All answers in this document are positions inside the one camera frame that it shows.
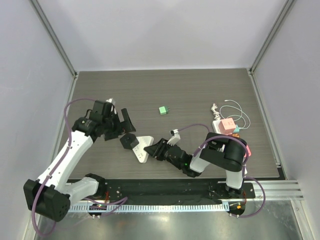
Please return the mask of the green USB charger plug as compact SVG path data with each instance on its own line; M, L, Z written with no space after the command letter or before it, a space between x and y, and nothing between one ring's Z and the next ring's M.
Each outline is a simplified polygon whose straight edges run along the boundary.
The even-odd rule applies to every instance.
M167 115L170 112L170 108L168 106L161 106L158 108L158 110L161 116Z

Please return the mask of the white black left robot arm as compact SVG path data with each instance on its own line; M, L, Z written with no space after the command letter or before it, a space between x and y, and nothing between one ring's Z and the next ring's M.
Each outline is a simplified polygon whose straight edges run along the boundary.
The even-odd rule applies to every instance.
M36 179L27 180L23 191L31 215L39 214L55 222L61 221L70 206L86 197L100 200L106 195L106 180L88 173L81 180L67 185L74 168L85 152L99 137L113 140L126 133L135 132L126 108L121 109L120 120L115 102L96 100L85 116L72 126L66 125L68 139L50 166Z

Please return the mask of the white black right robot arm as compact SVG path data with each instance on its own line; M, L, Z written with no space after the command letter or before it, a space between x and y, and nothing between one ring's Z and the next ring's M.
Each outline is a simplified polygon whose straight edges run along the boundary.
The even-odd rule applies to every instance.
M193 154L169 144L163 138L144 150L158 161L169 162L191 178L200 176L209 165L222 168L226 172L223 193L228 198L239 198L243 194L245 163L249 152L247 142L241 138L209 132Z

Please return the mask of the white triangular power socket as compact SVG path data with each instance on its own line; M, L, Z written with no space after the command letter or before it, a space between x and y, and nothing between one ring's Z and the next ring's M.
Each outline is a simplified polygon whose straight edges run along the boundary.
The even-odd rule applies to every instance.
M152 136L138 136L138 144L132 149L138 162L145 164L148 160L149 154L144 150L146 147L153 145L154 138Z

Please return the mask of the black cube socket adapter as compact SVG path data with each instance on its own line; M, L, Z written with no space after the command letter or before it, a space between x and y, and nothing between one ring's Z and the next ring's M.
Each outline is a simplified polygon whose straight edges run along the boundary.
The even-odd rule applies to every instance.
M120 143L122 144L124 149L133 150L139 144L139 141L135 134L126 133L120 138Z

